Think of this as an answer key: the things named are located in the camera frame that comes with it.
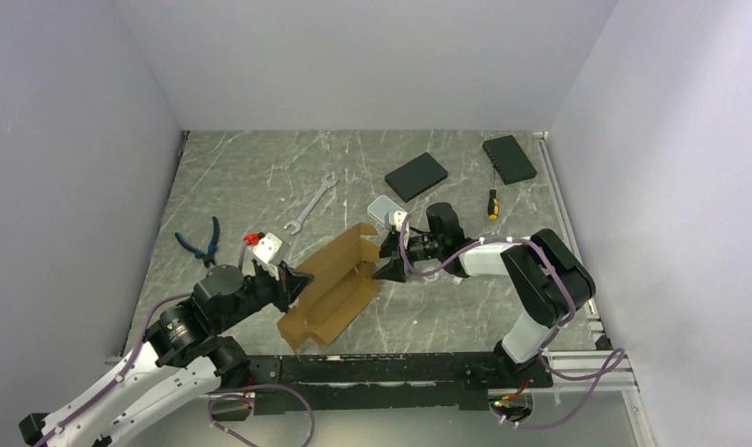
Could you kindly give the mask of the brown cardboard box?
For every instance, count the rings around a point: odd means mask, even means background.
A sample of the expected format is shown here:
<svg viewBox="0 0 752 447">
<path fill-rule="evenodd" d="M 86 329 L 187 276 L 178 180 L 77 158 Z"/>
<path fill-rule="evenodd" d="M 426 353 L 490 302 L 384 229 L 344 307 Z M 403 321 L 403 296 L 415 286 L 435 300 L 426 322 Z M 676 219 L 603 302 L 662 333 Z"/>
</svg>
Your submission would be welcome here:
<svg viewBox="0 0 752 447">
<path fill-rule="evenodd" d="M 300 264 L 314 280 L 276 323 L 293 353 L 308 340 L 330 345 L 379 294 L 380 247 L 369 240 L 377 235 L 373 225 L 357 223 Z"/>
</svg>

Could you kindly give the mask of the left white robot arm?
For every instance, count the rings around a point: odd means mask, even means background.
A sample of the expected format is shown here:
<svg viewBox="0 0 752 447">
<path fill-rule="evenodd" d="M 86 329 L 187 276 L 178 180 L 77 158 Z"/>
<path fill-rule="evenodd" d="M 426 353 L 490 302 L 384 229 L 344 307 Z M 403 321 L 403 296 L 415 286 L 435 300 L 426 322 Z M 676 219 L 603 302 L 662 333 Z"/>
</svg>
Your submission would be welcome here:
<svg viewBox="0 0 752 447">
<path fill-rule="evenodd" d="M 156 378 L 166 378 L 197 359 L 217 360 L 211 376 L 224 390 L 251 384 L 247 355 L 223 332 L 267 305 L 288 312 L 313 279 L 284 262 L 274 273 L 256 266 L 252 275 L 232 265 L 211 268 L 192 292 L 174 298 L 174 306 L 166 301 L 158 305 L 161 315 L 148 317 L 140 341 L 114 367 L 112 377 L 100 379 L 89 389 L 88 397 L 51 414 L 26 416 L 20 422 L 24 441 L 29 446 L 48 446 L 70 425 L 82 429 L 81 417 L 106 400 L 134 389 L 149 391 Z"/>
</svg>

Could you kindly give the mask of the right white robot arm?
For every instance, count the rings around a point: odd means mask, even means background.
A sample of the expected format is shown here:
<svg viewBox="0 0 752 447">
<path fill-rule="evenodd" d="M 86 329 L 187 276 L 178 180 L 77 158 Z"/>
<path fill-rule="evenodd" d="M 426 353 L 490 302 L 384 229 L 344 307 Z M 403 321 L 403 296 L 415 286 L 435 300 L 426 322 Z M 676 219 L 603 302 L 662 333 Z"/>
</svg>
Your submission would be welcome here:
<svg viewBox="0 0 752 447">
<path fill-rule="evenodd" d="M 409 275 L 444 271 L 456 278 L 508 277 L 523 307 L 510 331 L 494 347 L 494 373 L 517 386 L 563 326 L 597 291 L 596 283 L 560 236 L 544 228 L 528 237 L 467 237 L 447 202 L 426 211 L 428 228 L 413 235 L 410 216 L 383 216 L 389 232 L 379 256 L 386 261 L 374 278 L 404 282 Z"/>
</svg>

